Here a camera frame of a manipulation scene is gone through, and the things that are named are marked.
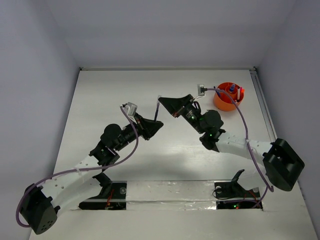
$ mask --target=white table surface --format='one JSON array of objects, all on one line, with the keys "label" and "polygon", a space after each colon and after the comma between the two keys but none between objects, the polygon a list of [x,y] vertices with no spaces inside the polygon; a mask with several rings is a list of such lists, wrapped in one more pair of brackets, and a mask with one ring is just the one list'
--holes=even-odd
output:
[{"label": "white table surface", "polygon": [[[248,70],[81,71],[67,119],[55,172],[72,168],[92,150],[106,125],[127,125],[119,105],[132,102],[144,118],[153,119],[158,95],[179,98],[197,95],[197,84],[207,88],[235,82],[245,89],[240,105],[249,138],[270,141],[266,123]],[[199,100],[202,113],[216,110],[213,92]],[[223,129],[244,136],[237,111],[222,112]],[[200,135],[182,118],[173,118],[160,106],[164,123],[150,140],[139,141],[136,153],[110,168],[113,181],[229,180],[239,169],[253,171],[250,160],[206,150]],[[134,143],[119,152],[120,159]],[[291,192],[276,189],[263,201],[264,211],[240,210],[73,210],[31,240],[184,240],[184,239],[317,239],[298,184]]]}]

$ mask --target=purple cable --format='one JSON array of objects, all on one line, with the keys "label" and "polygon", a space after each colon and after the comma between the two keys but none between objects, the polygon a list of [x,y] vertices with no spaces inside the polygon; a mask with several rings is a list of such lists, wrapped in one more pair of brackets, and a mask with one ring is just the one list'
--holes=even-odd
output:
[{"label": "purple cable", "polygon": [[[225,91],[225,90],[221,90],[221,89],[217,89],[217,88],[207,88],[207,90],[209,91],[216,91],[217,93],[224,93],[225,95],[227,95],[227,97],[231,100],[232,104],[235,106],[235,108],[238,110],[239,114],[240,114],[240,117],[242,119],[242,122],[243,122],[243,125],[244,125],[244,129],[245,129],[245,139],[246,140],[249,140],[249,132],[248,132],[248,126],[247,126],[247,123],[246,123],[246,120],[245,120],[245,117],[244,115],[242,114],[241,110],[239,109],[238,105],[236,104],[236,102],[234,101],[234,99]],[[265,183],[266,185],[266,191],[264,192],[264,194],[262,195],[262,197],[260,198],[259,202],[253,207],[255,208],[261,201],[262,199],[265,197],[268,189],[271,191],[271,192],[274,192],[274,187],[273,186],[270,186],[268,181],[266,180],[265,176],[263,175],[263,173],[261,172],[259,166],[258,166],[258,163],[257,163],[257,160],[254,156],[254,153],[252,152],[251,150],[251,147],[250,147],[250,143],[247,141],[246,142],[246,145],[247,145],[247,148],[249,150],[249,153],[250,153],[250,156],[252,158],[252,161],[253,161],[253,164],[256,168],[256,170],[258,171],[260,177],[262,178],[263,182]]]},{"label": "purple cable", "polygon": [[[134,153],[135,151],[137,150],[138,148],[138,144],[139,144],[139,136],[138,136],[138,132],[136,130],[136,127],[134,125],[134,123],[131,121],[131,119],[128,117],[128,115],[125,113],[125,111],[123,110],[123,107],[120,106],[120,109],[121,109],[121,112],[124,114],[125,118],[129,121],[133,131],[134,131],[134,134],[135,134],[135,138],[136,138],[136,141],[135,141],[135,146],[133,148],[133,150],[130,152],[130,154],[128,156],[126,156],[124,159],[122,159],[121,161],[117,162],[117,163],[114,163],[114,164],[110,164],[110,165],[107,165],[107,166],[97,166],[97,167],[86,167],[86,168],[79,168],[78,170],[80,172],[86,172],[86,171],[92,171],[92,170],[106,170],[108,168],[111,168],[111,167],[114,167],[114,166],[117,166],[121,163],[123,163],[124,161],[126,161],[127,159],[129,159]],[[41,179],[40,181],[36,182],[35,184],[33,184],[30,188],[28,188],[28,190],[25,191],[24,195],[22,196],[22,198],[20,199],[19,201],[19,204],[16,208],[16,211],[15,211],[15,220],[16,222],[23,228],[30,228],[29,225],[26,225],[26,224],[23,224],[21,221],[20,221],[20,218],[19,218],[19,213],[20,213],[20,209],[21,209],[21,205],[22,203],[24,202],[25,198],[27,197],[27,195],[35,188],[37,187],[39,184],[42,184],[44,183],[45,181],[47,180],[51,180],[52,178],[54,177],[57,177],[57,176],[60,176],[60,175],[64,175],[64,174],[69,174],[69,173],[74,173],[74,172],[77,172],[78,171],[77,169],[70,169],[70,170],[65,170],[65,171],[61,171],[61,172],[57,172],[51,176],[48,176],[48,177],[45,177],[43,179]]]}]

